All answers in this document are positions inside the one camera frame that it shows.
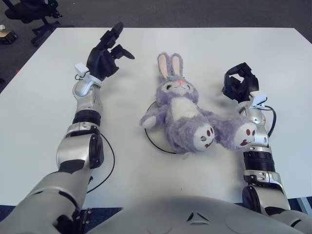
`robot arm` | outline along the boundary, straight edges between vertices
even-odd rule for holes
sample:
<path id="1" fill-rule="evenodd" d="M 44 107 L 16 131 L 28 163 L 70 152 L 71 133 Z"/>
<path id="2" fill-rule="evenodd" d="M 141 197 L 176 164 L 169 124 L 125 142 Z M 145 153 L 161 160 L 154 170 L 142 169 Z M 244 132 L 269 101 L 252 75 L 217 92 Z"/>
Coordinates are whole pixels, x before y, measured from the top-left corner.
<path id="1" fill-rule="evenodd" d="M 231 75 L 239 74 L 242 82 Z M 243 204 L 258 213 L 270 216 L 303 233 L 312 233 L 312 218 L 304 213 L 290 210 L 281 182 L 275 171 L 269 136 L 265 129 L 267 110 L 264 105 L 268 96 L 259 91 L 258 80 L 251 68 L 242 63 L 230 69 L 224 77 L 223 94 L 238 101 L 238 112 L 257 124 L 254 142 L 243 152 L 246 170 L 244 180 L 248 186 L 243 190 Z"/>
<path id="2" fill-rule="evenodd" d="M 82 63 L 75 66 L 79 80 L 73 88 L 77 110 L 58 147 L 59 169 L 44 177 L 0 223 L 0 233 L 78 233 L 75 228 L 80 222 L 92 171 L 104 161 L 99 89 L 102 81 L 118 70 L 115 59 L 123 55 L 134 59 L 120 45 L 108 51 L 122 29 L 122 23 L 118 23 L 107 31 L 90 53 L 87 66 Z"/>

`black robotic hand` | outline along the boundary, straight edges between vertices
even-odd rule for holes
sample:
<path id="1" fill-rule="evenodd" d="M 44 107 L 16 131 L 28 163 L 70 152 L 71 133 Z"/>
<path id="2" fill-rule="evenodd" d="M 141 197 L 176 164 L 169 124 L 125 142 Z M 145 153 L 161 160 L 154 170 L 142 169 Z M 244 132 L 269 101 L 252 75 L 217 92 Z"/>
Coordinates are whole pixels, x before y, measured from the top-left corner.
<path id="1" fill-rule="evenodd" d="M 115 59 L 119 59 L 125 56 L 129 59 L 135 59 L 135 57 L 122 48 L 119 44 L 111 50 L 118 39 L 120 33 L 122 32 L 123 24 L 121 22 L 117 23 L 111 31 L 107 31 L 102 38 L 101 42 L 92 49 L 88 61 L 87 67 L 90 74 L 99 80 L 103 81 L 106 77 L 113 75 L 119 68 L 115 65 Z"/>

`gray carpet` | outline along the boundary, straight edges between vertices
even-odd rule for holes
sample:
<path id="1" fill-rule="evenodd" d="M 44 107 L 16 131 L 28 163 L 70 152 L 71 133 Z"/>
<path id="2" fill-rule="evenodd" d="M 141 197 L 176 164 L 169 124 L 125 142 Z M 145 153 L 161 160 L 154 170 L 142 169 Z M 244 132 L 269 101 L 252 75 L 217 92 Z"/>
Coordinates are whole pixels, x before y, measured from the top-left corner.
<path id="1" fill-rule="evenodd" d="M 31 29 L 42 25 L 9 20 L 6 8 L 0 1 L 0 24 L 19 39 L 0 45 L 0 78 L 5 80 L 0 92 L 36 51 Z M 294 27 L 312 42 L 311 0 L 62 0 L 58 9 L 64 15 L 59 21 L 76 27 L 111 27 L 118 21 L 126 27 Z"/>

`bunny foot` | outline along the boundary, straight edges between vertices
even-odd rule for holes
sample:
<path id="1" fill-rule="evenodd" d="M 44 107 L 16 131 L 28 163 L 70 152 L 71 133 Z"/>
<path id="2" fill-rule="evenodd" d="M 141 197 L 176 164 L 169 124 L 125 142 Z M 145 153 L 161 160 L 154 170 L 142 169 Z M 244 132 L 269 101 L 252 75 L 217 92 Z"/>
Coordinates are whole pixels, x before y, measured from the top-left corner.
<path id="1" fill-rule="evenodd" d="M 254 123 L 245 123 L 240 126 L 234 136 L 234 144 L 237 148 L 244 147 L 254 141 L 257 127 Z"/>
<path id="2" fill-rule="evenodd" d="M 199 127 L 194 133 L 193 143 L 198 151 L 205 151 L 213 142 L 215 132 L 208 123 Z"/>
<path id="3" fill-rule="evenodd" d="M 143 128 L 153 128 L 156 124 L 156 116 L 149 117 L 142 123 Z"/>

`purple plush rabbit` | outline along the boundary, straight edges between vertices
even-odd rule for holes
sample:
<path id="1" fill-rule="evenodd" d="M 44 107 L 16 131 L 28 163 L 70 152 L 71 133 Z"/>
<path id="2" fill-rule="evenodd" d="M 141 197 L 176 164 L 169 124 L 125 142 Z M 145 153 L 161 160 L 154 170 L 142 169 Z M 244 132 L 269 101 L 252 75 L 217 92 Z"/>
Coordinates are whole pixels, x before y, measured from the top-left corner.
<path id="1" fill-rule="evenodd" d="M 205 151 L 215 141 L 231 150 L 253 142 L 256 125 L 245 117 L 222 117 L 197 106 L 198 92 L 183 76 L 179 54 L 158 56 L 162 82 L 156 109 L 140 120 L 144 128 L 165 126 L 167 139 L 178 153 Z"/>

